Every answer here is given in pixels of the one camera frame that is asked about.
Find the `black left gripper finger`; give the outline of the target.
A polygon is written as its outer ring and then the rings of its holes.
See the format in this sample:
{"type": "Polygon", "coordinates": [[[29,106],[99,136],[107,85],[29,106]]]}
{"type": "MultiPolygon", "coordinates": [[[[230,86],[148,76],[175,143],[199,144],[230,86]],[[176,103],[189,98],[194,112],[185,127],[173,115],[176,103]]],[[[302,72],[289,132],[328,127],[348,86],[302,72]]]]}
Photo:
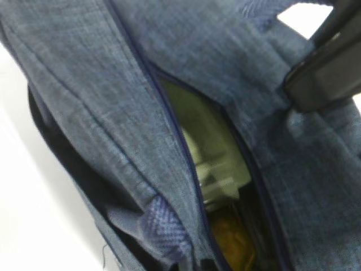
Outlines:
{"type": "Polygon", "coordinates": [[[311,40],[313,51],[284,80],[296,109],[319,110],[360,94],[360,1],[335,1],[311,40]]]}

